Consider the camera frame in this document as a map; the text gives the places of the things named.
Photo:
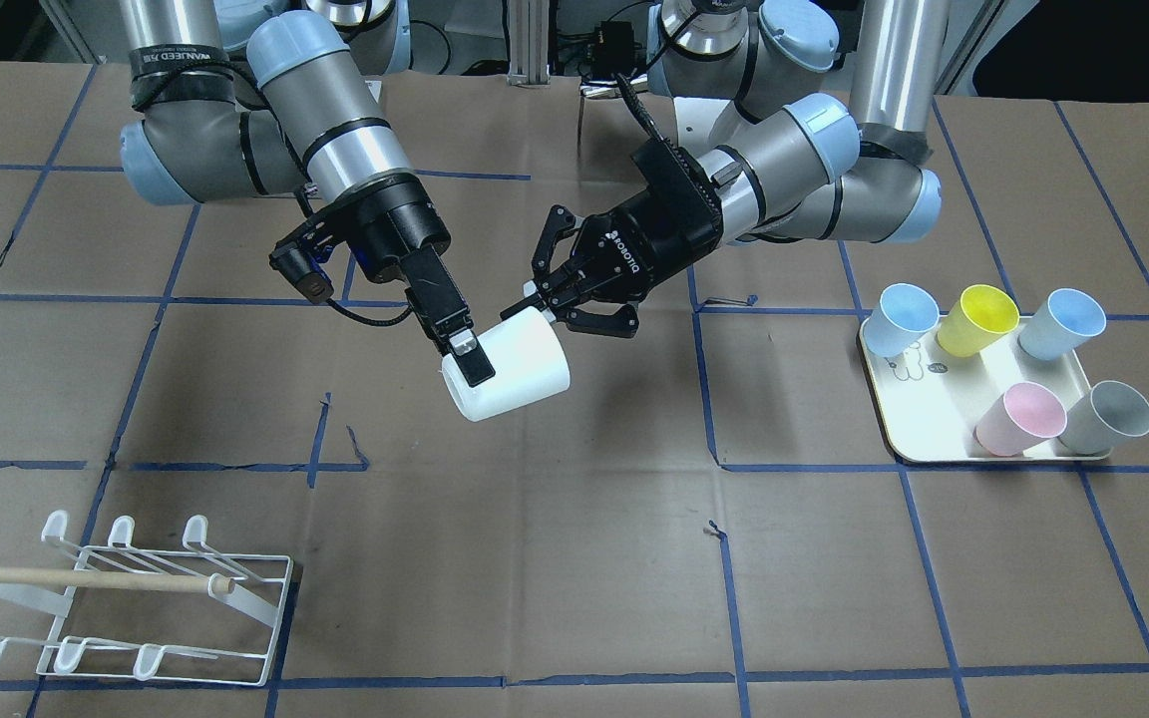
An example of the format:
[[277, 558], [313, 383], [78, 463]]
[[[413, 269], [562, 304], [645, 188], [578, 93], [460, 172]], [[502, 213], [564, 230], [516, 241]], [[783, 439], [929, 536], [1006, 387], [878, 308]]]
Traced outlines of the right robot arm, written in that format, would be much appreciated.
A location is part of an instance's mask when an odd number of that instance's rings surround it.
[[128, 182], [154, 204], [315, 187], [321, 210], [275, 245], [275, 272], [311, 304], [345, 312], [323, 265], [345, 244], [370, 281], [402, 281], [407, 315], [447, 362], [453, 388], [565, 389], [569, 368], [534, 308], [476, 333], [442, 254], [450, 245], [379, 102], [327, 18], [265, 15], [233, 63], [210, 1], [123, 1], [131, 100]]

